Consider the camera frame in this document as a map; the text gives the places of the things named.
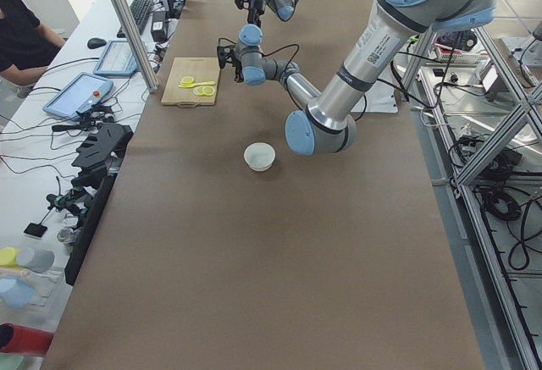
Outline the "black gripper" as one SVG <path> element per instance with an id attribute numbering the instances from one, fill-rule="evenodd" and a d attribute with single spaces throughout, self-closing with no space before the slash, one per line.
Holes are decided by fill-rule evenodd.
<path id="1" fill-rule="evenodd" d="M 257 27 L 261 26 L 261 16 L 265 12 L 265 0 L 248 0 L 247 22 Z"/>
<path id="2" fill-rule="evenodd" d="M 244 75 L 242 72 L 242 67 L 240 65 L 235 66 L 235 82 L 242 83 L 244 81 Z"/>

